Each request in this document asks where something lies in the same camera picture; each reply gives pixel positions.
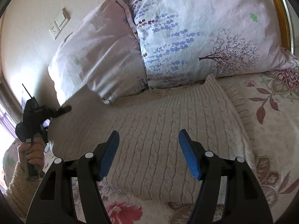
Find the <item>person's left hand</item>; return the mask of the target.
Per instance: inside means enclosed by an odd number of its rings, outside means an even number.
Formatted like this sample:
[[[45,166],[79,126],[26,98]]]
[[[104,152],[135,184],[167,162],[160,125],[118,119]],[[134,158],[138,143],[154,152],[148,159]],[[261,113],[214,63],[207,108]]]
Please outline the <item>person's left hand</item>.
[[[18,147],[18,156],[19,162],[23,170],[25,170],[25,161],[32,165],[37,165],[39,170],[44,168],[45,159],[44,159],[44,150],[45,143],[42,137],[35,137],[34,144],[22,143]]]

